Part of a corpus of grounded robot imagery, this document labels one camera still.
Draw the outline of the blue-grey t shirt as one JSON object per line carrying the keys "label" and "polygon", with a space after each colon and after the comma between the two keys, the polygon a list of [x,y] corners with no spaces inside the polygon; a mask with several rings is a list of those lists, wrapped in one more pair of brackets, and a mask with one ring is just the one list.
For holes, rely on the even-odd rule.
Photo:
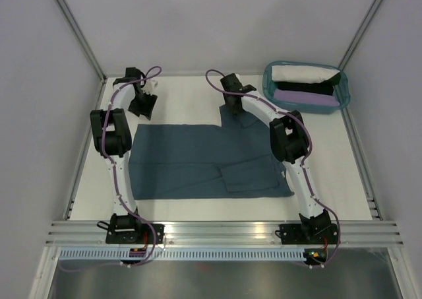
{"label": "blue-grey t shirt", "polygon": [[220,125],[139,125],[129,159],[136,200],[291,197],[269,128],[220,106]]}

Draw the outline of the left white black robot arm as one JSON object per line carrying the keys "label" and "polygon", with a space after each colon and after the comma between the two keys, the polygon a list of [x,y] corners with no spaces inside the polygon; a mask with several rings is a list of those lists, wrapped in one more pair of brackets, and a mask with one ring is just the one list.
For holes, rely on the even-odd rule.
{"label": "left white black robot arm", "polygon": [[126,117],[127,112],[137,117],[152,117],[158,97],[144,87],[161,72],[159,66],[147,72],[127,67],[125,76],[114,81],[105,107],[90,112],[94,147],[105,161],[112,186],[112,216],[109,222],[97,222],[97,227],[106,231],[107,244],[142,244],[147,248],[159,244],[162,237],[162,230],[154,228],[138,213],[129,175],[133,140]]}

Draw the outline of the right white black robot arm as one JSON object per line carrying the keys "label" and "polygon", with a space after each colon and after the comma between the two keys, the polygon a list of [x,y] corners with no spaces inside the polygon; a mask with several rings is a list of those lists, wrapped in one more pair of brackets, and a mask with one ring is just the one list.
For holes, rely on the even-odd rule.
{"label": "right white black robot arm", "polygon": [[222,77],[220,83],[226,106],[233,114],[249,112],[269,128],[272,154],[284,165],[298,201],[299,235],[307,244],[331,239],[330,215],[313,188],[307,164],[313,146],[301,114],[281,110],[267,101],[254,86],[244,86],[234,73]]}

